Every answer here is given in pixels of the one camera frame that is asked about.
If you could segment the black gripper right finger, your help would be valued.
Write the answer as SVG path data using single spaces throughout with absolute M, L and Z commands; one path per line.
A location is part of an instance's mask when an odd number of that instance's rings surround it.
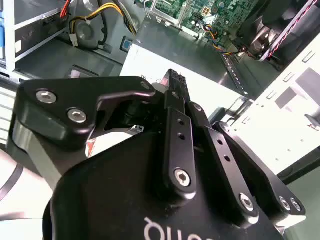
M 279 228 L 306 219 L 306 208 L 267 165 L 221 121 L 211 125 L 204 110 L 191 101 L 186 78 L 177 76 L 177 89 L 186 101 L 187 113 L 212 160 L 222 185 L 224 212 L 239 228 L 258 223 L 265 214 Z

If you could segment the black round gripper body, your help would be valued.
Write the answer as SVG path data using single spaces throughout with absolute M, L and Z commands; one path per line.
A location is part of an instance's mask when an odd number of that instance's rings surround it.
M 214 159 L 196 150 L 195 197 L 182 206 L 162 194 L 158 135 L 140 134 L 70 169 L 43 214 L 45 240 L 280 240 L 264 213 L 242 229 Z

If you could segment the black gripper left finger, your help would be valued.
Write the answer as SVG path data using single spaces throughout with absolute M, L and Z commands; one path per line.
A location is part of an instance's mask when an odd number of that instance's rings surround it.
M 17 91 L 8 145 L 55 188 L 64 174 L 115 193 L 151 188 L 164 199 L 197 192 L 186 79 L 160 87 L 138 76 L 29 80 Z

